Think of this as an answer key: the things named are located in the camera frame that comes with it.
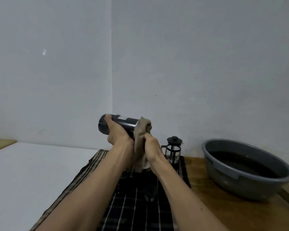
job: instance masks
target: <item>white table surface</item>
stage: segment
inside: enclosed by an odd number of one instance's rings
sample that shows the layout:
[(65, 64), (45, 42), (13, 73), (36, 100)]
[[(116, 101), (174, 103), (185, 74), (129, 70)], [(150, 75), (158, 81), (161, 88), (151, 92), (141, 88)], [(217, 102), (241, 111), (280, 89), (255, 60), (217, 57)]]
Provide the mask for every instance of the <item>white table surface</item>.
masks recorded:
[(0, 231), (29, 230), (97, 150), (15, 143), (0, 150)]

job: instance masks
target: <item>hand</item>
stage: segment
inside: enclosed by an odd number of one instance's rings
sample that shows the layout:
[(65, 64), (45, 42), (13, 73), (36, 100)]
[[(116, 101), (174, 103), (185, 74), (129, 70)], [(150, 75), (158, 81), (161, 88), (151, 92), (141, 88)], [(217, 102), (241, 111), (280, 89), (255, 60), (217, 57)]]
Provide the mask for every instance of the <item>hand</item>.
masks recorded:
[(104, 120), (107, 122), (109, 128), (109, 135), (107, 137), (109, 143), (114, 145), (118, 140), (133, 141), (125, 129), (112, 120), (112, 116), (110, 114), (107, 114)]
[(145, 138), (145, 146), (144, 146), (145, 154), (150, 165), (152, 165), (158, 159), (164, 160), (165, 157), (162, 152), (161, 146), (158, 143), (158, 140), (149, 133), (146, 133), (144, 135), (144, 138)]

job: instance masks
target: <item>forearm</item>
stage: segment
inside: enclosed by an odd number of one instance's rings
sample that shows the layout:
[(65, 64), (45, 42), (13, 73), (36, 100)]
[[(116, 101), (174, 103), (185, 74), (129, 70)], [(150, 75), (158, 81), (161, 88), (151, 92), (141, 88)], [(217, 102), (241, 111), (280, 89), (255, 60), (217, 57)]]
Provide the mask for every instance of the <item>forearm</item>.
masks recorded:
[(162, 183), (180, 231), (227, 230), (164, 157), (151, 163), (151, 168)]
[(117, 141), (95, 171), (40, 225), (42, 230), (95, 230), (131, 158), (133, 141)]

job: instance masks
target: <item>thermos bottle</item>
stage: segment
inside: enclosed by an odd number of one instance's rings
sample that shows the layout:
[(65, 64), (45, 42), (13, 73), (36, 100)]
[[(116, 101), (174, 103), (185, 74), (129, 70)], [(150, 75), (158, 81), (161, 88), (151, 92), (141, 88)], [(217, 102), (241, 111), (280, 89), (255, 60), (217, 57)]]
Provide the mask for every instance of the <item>thermos bottle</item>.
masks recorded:
[[(109, 135), (109, 128), (107, 122), (104, 120), (106, 114), (104, 114), (99, 121), (99, 131), (105, 135)], [(128, 135), (134, 139), (134, 128), (138, 122), (138, 119), (127, 118), (120, 115), (112, 114), (112, 120), (118, 124), (120, 124), (128, 133)]]

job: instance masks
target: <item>beige cloth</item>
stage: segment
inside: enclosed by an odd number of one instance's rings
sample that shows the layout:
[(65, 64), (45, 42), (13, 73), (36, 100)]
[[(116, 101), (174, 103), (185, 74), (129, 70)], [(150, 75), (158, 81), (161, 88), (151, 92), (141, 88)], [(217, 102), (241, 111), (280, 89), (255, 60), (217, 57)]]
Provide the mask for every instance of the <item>beige cloth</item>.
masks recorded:
[(150, 133), (152, 129), (151, 121), (144, 117), (141, 117), (137, 122), (134, 129), (135, 148), (132, 157), (135, 163), (134, 171), (141, 172), (147, 164), (147, 158), (145, 156), (145, 133)]

